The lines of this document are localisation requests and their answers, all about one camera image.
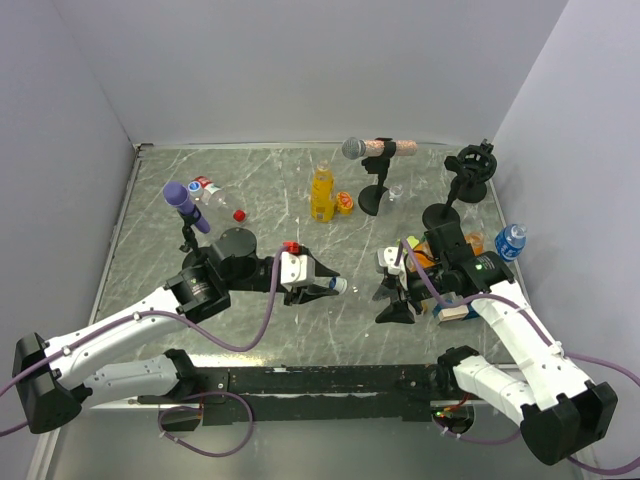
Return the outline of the yellow juice bottle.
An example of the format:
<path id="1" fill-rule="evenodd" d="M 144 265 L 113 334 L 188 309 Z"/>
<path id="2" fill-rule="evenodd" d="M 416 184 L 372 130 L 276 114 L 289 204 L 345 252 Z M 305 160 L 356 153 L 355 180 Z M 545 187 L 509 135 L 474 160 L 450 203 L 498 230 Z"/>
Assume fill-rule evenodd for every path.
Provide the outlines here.
<path id="1" fill-rule="evenodd" d="M 334 176 L 328 161 L 321 161 L 315 168 L 310 193 L 311 216 L 321 223 L 329 222 L 335 213 L 333 196 Z"/>

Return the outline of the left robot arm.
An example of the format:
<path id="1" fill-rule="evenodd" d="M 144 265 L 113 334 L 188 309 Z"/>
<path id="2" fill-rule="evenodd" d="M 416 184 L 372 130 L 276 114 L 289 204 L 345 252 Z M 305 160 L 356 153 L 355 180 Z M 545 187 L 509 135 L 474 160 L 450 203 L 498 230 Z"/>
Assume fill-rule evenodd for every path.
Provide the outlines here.
<path id="1" fill-rule="evenodd" d="M 44 339 L 32 333 L 17 342 L 9 385 L 18 393 L 24 427 L 33 434 L 47 433 L 86 408 L 137 394 L 189 400 L 198 379 L 185 352 L 171 350 L 129 363 L 118 359 L 184 328 L 227 351 L 252 350 L 266 332 L 268 317 L 245 346 L 224 342 L 200 325 L 230 308 L 234 291 L 265 293 L 269 307 L 277 294 L 283 294 L 287 305 L 301 305 L 339 292 L 339 273 L 296 242 L 259 258 L 255 235 L 232 228 L 207 247 L 196 242 L 187 246 L 182 270 L 134 305 L 66 335 Z"/>

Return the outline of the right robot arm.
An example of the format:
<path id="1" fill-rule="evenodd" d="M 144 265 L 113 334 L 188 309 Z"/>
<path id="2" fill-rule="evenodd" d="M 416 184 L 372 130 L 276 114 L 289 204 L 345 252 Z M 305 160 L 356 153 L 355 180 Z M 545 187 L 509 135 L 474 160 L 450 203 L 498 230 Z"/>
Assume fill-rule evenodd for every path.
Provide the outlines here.
<path id="1" fill-rule="evenodd" d="M 596 384 L 565 353 L 528 304 L 506 263 L 492 251 L 475 254 L 457 223 L 426 233 L 432 266 L 423 268 L 405 241 L 377 250 L 387 306 L 379 323 L 412 324 L 422 301 L 443 309 L 471 307 L 494 331 L 522 374 L 516 379 L 463 346 L 438 359 L 441 394 L 476 396 L 514 422 L 533 455 L 554 465 L 604 438 L 618 397 Z"/>

